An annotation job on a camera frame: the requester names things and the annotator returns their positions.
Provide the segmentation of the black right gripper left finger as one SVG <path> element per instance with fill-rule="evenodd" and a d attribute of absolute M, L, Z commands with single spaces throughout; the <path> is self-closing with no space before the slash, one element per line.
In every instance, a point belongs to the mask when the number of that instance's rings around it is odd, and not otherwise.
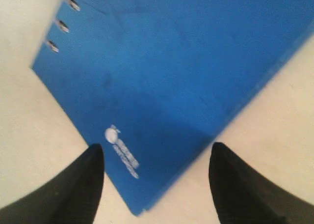
<path fill-rule="evenodd" d="M 100 144 L 88 147 L 57 176 L 1 208 L 2 224 L 92 224 L 102 197 L 105 159 Z"/>

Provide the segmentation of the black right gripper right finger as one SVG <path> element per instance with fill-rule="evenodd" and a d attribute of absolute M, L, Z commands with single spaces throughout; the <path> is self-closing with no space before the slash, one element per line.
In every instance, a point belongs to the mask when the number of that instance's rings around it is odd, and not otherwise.
<path fill-rule="evenodd" d="M 209 186 L 222 224 L 312 224 L 314 206 L 282 189 L 215 142 Z"/>

